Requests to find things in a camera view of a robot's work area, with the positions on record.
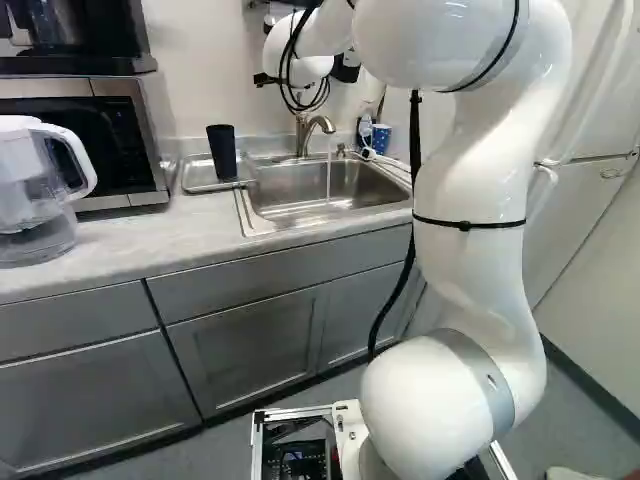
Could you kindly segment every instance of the black cup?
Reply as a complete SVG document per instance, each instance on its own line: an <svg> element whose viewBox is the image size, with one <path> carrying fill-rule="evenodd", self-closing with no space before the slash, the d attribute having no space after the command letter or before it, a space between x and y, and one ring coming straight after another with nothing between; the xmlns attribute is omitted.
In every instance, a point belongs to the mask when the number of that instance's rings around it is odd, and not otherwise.
<svg viewBox="0 0 640 480"><path fill-rule="evenodd" d="M236 164L236 136L233 125L209 125L207 137L219 180L238 176Z"/></svg>

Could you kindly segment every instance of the metal cart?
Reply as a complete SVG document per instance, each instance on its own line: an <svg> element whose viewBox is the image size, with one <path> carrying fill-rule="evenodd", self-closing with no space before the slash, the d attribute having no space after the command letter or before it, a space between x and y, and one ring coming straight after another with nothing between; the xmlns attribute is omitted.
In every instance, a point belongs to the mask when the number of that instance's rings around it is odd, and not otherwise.
<svg viewBox="0 0 640 480"><path fill-rule="evenodd" d="M371 450L368 436L358 400L257 410L251 480L361 480L360 456ZM498 442L490 445L489 453L503 480L518 480ZM382 463L362 463L376 469L376 479L397 479Z"/></svg>

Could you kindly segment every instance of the blue cup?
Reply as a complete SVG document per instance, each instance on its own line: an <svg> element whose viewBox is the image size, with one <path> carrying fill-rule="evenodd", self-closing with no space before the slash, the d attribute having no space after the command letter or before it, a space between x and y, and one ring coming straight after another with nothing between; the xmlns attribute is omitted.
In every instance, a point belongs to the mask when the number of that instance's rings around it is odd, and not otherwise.
<svg viewBox="0 0 640 480"><path fill-rule="evenodd" d="M373 125L373 149L378 155L384 155L389 149L392 128L389 125L376 123Z"/></svg>

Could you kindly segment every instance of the stainless steel sink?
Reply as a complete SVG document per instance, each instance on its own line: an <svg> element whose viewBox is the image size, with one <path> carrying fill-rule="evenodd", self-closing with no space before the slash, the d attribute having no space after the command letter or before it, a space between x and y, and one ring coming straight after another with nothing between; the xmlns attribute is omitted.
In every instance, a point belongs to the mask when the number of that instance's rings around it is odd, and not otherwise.
<svg viewBox="0 0 640 480"><path fill-rule="evenodd" d="M235 191L245 236L411 206L410 187L392 169L353 154L331 161L329 188L326 156L252 159L248 165L256 181Z"/></svg>

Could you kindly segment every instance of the microwave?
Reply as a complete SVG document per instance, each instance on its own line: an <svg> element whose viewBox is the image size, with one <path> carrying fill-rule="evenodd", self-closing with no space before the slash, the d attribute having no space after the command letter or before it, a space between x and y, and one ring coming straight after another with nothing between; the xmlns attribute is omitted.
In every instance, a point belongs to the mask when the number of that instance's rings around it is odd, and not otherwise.
<svg viewBox="0 0 640 480"><path fill-rule="evenodd" d="M74 202L76 212L169 202L140 78L24 78L0 82L0 115L37 117L68 128L82 140L98 184L89 196ZM62 179L71 187L81 183L68 150L56 141L50 142L49 149Z"/></svg>

